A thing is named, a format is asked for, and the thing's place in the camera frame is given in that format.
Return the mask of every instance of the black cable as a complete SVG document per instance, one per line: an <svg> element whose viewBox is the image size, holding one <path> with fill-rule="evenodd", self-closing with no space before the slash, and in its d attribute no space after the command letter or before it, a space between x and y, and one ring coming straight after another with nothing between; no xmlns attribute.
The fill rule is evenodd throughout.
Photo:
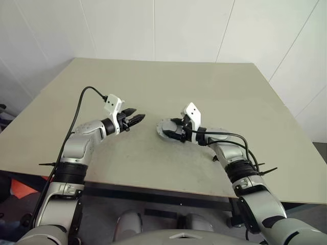
<svg viewBox="0 0 327 245"><path fill-rule="evenodd" d="M206 145L210 145L210 144L214 144L214 143L230 143L230 144L235 144L235 145L240 146L240 147L245 149L245 146L243 146L242 144L239 144L239 143L233 142L233 141L229 141L229 140L215 140L215 141L211 141L211 142L207 143ZM256 170L258 172L260 172L259 164L258 164L254 154L250 150L249 150L249 154L250 154L250 156L252 157L252 159L254 161Z"/></svg>
<svg viewBox="0 0 327 245"><path fill-rule="evenodd" d="M74 115L73 121L72 121L71 126L70 126L70 128L68 129L68 131L67 131L66 137L65 137L65 139L64 139L64 141L63 141L63 143L62 143L62 145L61 145L61 148L60 148L60 151L59 151L59 155L58 155L58 157L57 157L56 164L55 164L55 166L53 167L53 169L52 169L52 171L51 171L51 173L50 173L50 175L49 175L49 177L48 177L48 180L46 181L45 186L44 186L44 188L43 188L43 190L42 190L42 192L41 192L41 194L40 194L40 196L39 196L39 198L38 198L38 200L37 200L37 202L36 202L36 205L35 205L35 208L34 208L34 211L33 211L33 215L32 215L32 217L31 217L31 220L30 220L30 223L29 223L29 230L31 230L31 229L33 228L33 222L34 222L34 219L36 218L36 214L37 214L37 212L38 212L38 210L39 210L39 208L40 208L40 204L43 202L44 196L45 196L45 194L46 194L46 192L47 192L47 190L48 190L48 187L49 187L49 184L50 184L51 178L52 178L52 176L53 176L53 175L55 174L55 172L56 172L56 169L57 169L58 163L60 162L60 159L61 159L61 156L62 156L62 153L63 153L63 149L64 149L65 144L66 144L66 141L68 140L68 138L69 138L70 135L72 134L73 127L74 127L74 125L75 125L75 122L76 122L76 119L77 119L78 113L79 113L79 111L80 111L80 107L81 107L81 104L82 104L82 100L83 100L84 93L85 93L85 91L88 90L88 89L93 89L93 90L94 90L98 95L100 95L100 96L102 97L102 99L103 99L104 101L107 101L108 96L104 96L104 95L102 95L102 94L101 94L101 93L100 93L96 88L94 88L94 87L87 86L87 87L85 87L85 88L82 90L81 95L80 95L79 100L78 100L78 104L77 104L77 108L76 108L76 111L75 111L75 115Z"/></svg>
<svg viewBox="0 0 327 245"><path fill-rule="evenodd" d="M247 158L247 160L250 160L250 158L249 158L249 147L248 147L248 144L247 144L246 139L245 139L242 135L234 134L234 133L225 133L225 132L195 131L195 130L189 129L189 128L187 128L187 127L183 127L183 129L184 129L184 130L191 131L192 133L197 133L197 134L216 134L216 135L229 135L229 136L238 137L238 138L240 138L241 140L243 140L244 145L245 145L245 154L246 154L246 158Z"/></svg>
<svg viewBox="0 0 327 245"><path fill-rule="evenodd" d="M248 241L249 240L249 230L246 229L245 231L245 239Z"/></svg>

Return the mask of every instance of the table leg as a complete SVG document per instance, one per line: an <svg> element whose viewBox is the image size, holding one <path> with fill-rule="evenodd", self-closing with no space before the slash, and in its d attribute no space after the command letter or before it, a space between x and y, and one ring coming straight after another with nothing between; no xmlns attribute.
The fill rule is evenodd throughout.
<svg viewBox="0 0 327 245"><path fill-rule="evenodd" d="M236 198L228 198L231 205L231 217L227 219L226 224L228 227L241 227L243 225L243 220L241 217L240 210L237 206Z"/></svg>

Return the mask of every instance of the black band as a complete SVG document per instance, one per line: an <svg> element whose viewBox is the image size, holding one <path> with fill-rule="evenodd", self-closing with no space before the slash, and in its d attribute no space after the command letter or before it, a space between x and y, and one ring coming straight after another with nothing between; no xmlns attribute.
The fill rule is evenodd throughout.
<svg viewBox="0 0 327 245"><path fill-rule="evenodd" d="M101 122L103 123L104 128L106 129L107 135L115 132L114 125L110 119L105 118L105 119L101 120Z"/></svg>
<svg viewBox="0 0 327 245"><path fill-rule="evenodd" d="M258 171L253 168L248 160L235 161L227 165L225 171L231 183L247 176L259 175Z"/></svg>
<svg viewBox="0 0 327 245"><path fill-rule="evenodd" d="M206 128L199 127L197 131L205 132ZM199 145L206 146L205 134L196 134L195 140L199 143Z"/></svg>
<svg viewBox="0 0 327 245"><path fill-rule="evenodd" d="M84 184L87 165L79 163L60 162L58 163L54 182L71 184Z"/></svg>

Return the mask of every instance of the table surface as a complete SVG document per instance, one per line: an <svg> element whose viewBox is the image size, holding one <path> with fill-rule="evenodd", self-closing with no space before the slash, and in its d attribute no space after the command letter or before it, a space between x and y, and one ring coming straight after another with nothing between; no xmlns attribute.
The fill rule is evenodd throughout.
<svg viewBox="0 0 327 245"><path fill-rule="evenodd" d="M0 134L0 169L45 175L74 116L81 90L94 86L124 99L145 119L96 147L85 180L235 197L214 152L156 134L163 118L189 102L202 126L248 140L271 191L284 202L327 203L327 167L287 107L253 64L179 63L77 58ZM103 119L103 101L87 91L76 125Z"/></svg>

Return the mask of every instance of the white wall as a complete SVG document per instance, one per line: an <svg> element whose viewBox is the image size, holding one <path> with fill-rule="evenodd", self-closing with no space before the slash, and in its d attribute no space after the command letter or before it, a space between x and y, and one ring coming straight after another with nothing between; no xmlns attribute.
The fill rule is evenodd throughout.
<svg viewBox="0 0 327 245"><path fill-rule="evenodd" d="M327 142L326 0L0 0L0 103L18 114L73 57L253 62Z"/></svg>

